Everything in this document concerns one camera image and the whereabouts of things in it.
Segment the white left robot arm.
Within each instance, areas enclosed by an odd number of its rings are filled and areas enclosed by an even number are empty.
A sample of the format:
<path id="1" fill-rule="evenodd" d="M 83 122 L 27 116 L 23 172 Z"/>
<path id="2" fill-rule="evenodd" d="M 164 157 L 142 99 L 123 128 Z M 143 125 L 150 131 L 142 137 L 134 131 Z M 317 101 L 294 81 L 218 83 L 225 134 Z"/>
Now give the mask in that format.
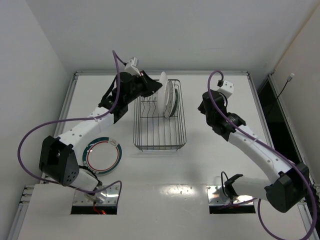
<path id="1" fill-rule="evenodd" d="M 138 75 L 121 72 L 101 98 L 93 112 L 69 131 L 57 137 L 48 136 L 42 142 L 39 169 L 64 187 L 95 195 L 102 183 L 80 168 L 77 154 L 88 139 L 115 124 L 128 111 L 128 105 L 138 97 L 149 97 L 163 87 L 144 71 Z"/>

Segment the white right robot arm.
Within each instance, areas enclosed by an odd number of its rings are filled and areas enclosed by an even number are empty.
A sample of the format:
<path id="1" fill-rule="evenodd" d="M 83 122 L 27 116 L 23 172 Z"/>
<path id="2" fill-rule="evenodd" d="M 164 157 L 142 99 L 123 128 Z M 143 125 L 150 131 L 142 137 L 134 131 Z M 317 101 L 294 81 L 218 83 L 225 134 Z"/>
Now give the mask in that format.
<path id="1" fill-rule="evenodd" d="M 309 169 L 304 163 L 285 161 L 273 148 L 260 142 L 246 122 L 227 112 L 225 99 L 218 91 L 202 94 L 198 107 L 206 123 L 228 143 L 240 149 L 266 175 L 266 179 L 249 178 L 237 173 L 224 182 L 224 193 L 230 199 L 248 195 L 268 201 L 277 211 L 286 213 L 307 195 Z"/>

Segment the white plate teal rim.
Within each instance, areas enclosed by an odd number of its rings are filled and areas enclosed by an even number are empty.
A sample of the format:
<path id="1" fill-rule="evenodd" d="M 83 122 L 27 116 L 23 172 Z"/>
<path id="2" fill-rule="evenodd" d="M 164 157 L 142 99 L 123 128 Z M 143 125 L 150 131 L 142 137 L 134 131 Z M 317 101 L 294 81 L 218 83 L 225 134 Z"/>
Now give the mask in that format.
<path id="1" fill-rule="evenodd" d="M 175 87 L 172 81 L 168 81 L 165 94 L 167 101 L 163 115 L 165 118 L 170 118 L 175 103 Z"/>

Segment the green red rimmed plate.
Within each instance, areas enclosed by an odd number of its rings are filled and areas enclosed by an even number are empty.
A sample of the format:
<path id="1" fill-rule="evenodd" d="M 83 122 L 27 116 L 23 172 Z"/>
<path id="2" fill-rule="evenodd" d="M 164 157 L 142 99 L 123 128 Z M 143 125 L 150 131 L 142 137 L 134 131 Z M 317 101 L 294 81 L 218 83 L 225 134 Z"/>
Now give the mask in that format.
<path id="1" fill-rule="evenodd" d="M 123 155 L 121 145 L 110 137 L 92 140 L 82 153 L 82 164 L 94 174 L 104 176 L 119 165 Z"/>
<path id="2" fill-rule="evenodd" d="M 168 84 L 168 76 L 163 71 L 160 75 L 159 82 L 162 84 L 162 87 L 157 91 L 157 110 L 160 115 L 164 113 L 166 107 L 166 88 Z"/>

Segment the blue floral green plate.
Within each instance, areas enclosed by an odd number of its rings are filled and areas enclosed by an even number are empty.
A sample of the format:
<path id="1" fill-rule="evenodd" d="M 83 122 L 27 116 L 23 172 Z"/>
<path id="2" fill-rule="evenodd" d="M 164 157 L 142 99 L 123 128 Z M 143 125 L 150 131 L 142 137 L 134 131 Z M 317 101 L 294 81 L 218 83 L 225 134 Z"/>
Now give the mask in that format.
<path id="1" fill-rule="evenodd" d="M 177 111 L 178 108 L 178 104 L 179 104 L 179 92 L 177 89 L 174 89 L 175 92 L 175 101 L 174 101 L 174 105 L 171 111 L 171 117 L 175 115 L 175 112 Z"/>

